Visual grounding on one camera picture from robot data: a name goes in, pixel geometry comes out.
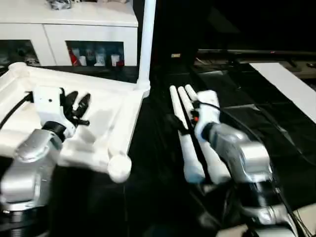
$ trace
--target black tabletop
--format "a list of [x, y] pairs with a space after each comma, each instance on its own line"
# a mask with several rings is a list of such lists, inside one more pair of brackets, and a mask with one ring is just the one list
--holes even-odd
[[[151, 94], [141, 106], [129, 150], [132, 171], [125, 183], [86, 169], [55, 169], [49, 205], [52, 236], [212, 236], [242, 223], [230, 183], [206, 193], [202, 190], [211, 184], [209, 177], [203, 185], [184, 180], [177, 131], [167, 115], [173, 113], [169, 86], [187, 83], [196, 91], [217, 91], [221, 107], [231, 107], [260, 136], [292, 208], [315, 202], [315, 124], [267, 80], [248, 66], [223, 75], [187, 68], [160, 71], [152, 73]], [[223, 116], [221, 121], [239, 128]], [[3, 173], [9, 160], [1, 164]]]

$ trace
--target white cabinet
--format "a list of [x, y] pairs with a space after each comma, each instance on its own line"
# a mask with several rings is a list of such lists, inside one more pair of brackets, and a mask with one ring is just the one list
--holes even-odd
[[0, 64], [27, 58], [41, 66], [56, 65], [43, 25], [0, 23]]
[[137, 65], [136, 27], [47, 24], [44, 27], [58, 66], [72, 65], [68, 49], [80, 48], [81, 54], [86, 56], [85, 50], [89, 48], [89, 45], [94, 50], [97, 50], [97, 45], [99, 45], [108, 57], [112, 53], [120, 53], [126, 66]]
[[104, 61], [115, 54], [121, 65], [136, 66], [137, 28], [131, 2], [83, 2], [56, 11], [45, 0], [0, 0], [0, 64], [7, 54], [1, 52], [1, 45], [8, 44], [3, 40], [10, 45], [25, 40], [19, 44], [27, 44], [28, 53], [41, 66], [72, 65], [73, 49], [75, 56], [94, 56], [95, 62], [90, 60], [88, 66], [98, 62], [96, 55], [102, 58], [99, 51]]

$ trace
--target white countertop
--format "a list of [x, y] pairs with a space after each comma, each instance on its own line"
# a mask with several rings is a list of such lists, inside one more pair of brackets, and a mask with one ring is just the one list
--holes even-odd
[[0, 23], [38, 23], [138, 27], [128, 2], [82, 2], [52, 10], [46, 0], [0, 0]]

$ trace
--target red bottle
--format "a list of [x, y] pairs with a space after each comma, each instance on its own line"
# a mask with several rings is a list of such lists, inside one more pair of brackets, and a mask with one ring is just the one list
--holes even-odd
[[68, 48], [68, 52], [69, 52], [70, 60], [71, 60], [71, 63], [73, 64], [73, 66], [81, 66], [80, 61], [79, 61], [78, 58], [74, 55], [73, 51]]

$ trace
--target glass cabinet door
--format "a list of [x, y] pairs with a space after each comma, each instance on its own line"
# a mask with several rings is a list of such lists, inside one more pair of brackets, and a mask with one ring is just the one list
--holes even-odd
[[124, 42], [66, 41], [73, 66], [124, 66]]
[[16, 62], [25, 62], [30, 66], [40, 66], [31, 41], [0, 40], [0, 67]]
[[44, 27], [58, 66], [137, 66], [137, 27]]
[[42, 24], [0, 24], [0, 66], [15, 62], [56, 66]]

